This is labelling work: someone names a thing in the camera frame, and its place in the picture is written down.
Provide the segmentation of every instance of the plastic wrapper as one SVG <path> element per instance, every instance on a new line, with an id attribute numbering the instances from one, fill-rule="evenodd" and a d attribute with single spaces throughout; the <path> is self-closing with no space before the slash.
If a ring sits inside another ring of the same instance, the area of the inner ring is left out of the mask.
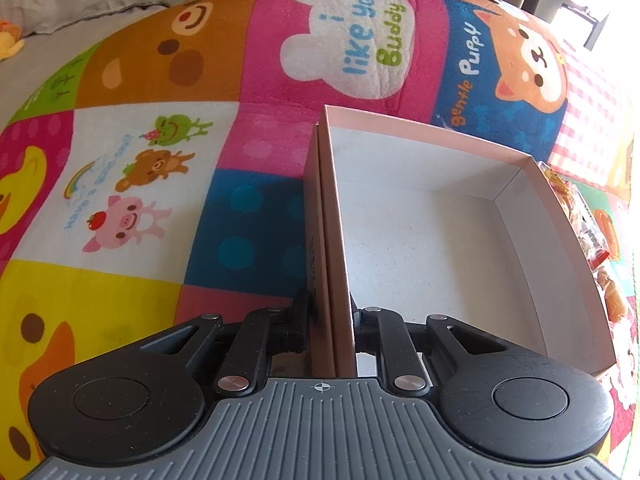
<path id="1" fill-rule="evenodd" d="M 619 322 L 627 316 L 631 306 L 622 293 L 621 287 L 616 283 L 614 273 L 611 270 L 610 249 L 605 235 L 593 218 L 577 186 L 562 179 L 544 162 L 539 162 L 538 166 L 574 229 L 582 252 L 593 272 L 593 278 L 602 292 L 610 322 Z"/>

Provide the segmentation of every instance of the plush toy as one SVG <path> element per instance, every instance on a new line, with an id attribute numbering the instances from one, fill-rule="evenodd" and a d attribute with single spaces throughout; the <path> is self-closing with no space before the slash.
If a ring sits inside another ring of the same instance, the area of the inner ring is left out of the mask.
<path id="1" fill-rule="evenodd" d="M 0 60 L 20 52 L 24 40 L 20 39 L 20 27 L 9 22 L 0 22 Z"/>

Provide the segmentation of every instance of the orange fabric patch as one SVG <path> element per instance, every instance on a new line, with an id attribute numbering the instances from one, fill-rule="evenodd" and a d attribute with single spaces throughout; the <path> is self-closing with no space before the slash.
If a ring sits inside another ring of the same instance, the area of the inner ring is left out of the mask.
<path id="1" fill-rule="evenodd" d="M 113 34 L 89 60 L 76 108 L 238 101 L 254 1 L 193 0 Z"/>

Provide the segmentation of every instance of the gray ribbed plate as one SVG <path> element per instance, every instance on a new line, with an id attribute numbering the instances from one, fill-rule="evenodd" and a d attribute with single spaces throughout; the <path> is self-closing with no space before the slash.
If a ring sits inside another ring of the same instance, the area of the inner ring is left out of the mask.
<path id="1" fill-rule="evenodd" d="M 29 480 L 615 479 L 594 457 L 550 467 L 504 464 L 469 450 L 421 400 L 375 379 L 269 379 L 223 400 L 191 440 L 148 462 L 96 468 L 49 458 Z"/>

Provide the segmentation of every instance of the black round pad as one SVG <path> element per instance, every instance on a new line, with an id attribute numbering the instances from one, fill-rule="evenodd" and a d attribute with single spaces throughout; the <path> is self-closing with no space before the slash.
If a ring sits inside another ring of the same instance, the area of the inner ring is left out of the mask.
<path id="1" fill-rule="evenodd" d="M 498 384 L 494 401 L 500 409 L 518 418 L 545 420 L 564 412 L 569 397 L 551 381 L 520 377 Z"/>
<path id="2" fill-rule="evenodd" d="M 598 449 L 613 402 L 591 376 L 511 349 L 462 363 L 442 387 L 440 413 L 462 439 L 491 456 L 558 463 Z"/>
<path id="3" fill-rule="evenodd" d="M 118 420 L 144 408 L 149 390 L 133 379 L 104 377 L 81 386 L 74 397 L 80 413 L 98 420 Z"/>
<path id="4" fill-rule="evenodd" d="M 28 415 L 47 454 L 124 465 L 171 449 L 204 406 L 202 390 L 178 359 L 124 347 L 47 378 L 31 396 Z"/>

